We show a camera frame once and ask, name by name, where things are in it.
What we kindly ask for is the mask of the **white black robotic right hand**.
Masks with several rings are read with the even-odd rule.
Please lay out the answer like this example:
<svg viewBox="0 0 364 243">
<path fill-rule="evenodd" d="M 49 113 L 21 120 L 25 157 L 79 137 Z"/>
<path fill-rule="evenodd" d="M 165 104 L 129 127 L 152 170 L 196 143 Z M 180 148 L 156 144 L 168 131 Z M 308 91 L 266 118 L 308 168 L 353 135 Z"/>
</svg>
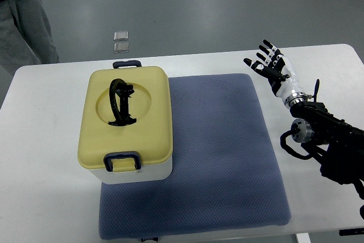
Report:
<svg viewBox="0 0 364 243">
<path fill-rule="evenodd" d="M 257 60 L 245 58 L 243 61 L 255 73 L 266 78 L 273 94 L 281 98 L 287 106 L 292 100 L 303 101 L 307 94 L 299 84 L 299 78 L 293 65 L 280 49 L 264 40 L 259 46 Z"/>
</svg>

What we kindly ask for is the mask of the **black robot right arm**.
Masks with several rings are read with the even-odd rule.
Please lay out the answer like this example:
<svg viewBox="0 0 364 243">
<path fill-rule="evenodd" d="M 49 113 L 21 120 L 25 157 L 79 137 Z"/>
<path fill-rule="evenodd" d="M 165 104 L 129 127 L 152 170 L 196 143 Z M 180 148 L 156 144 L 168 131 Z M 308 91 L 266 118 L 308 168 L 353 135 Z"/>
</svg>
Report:
<svg viewBox="0 0 364 243">
<path fill-rule="evenodd" d="M 352 184 L 363 199 L 363 130 L 329 113 L 317 101 L 319 86 L 317 80 L 313 101 L 299 97 L 289 104 L 296 119 L 280 136 L 281 148 L 301 160 L 315 159 L 323 177 Z"/>
</svg>

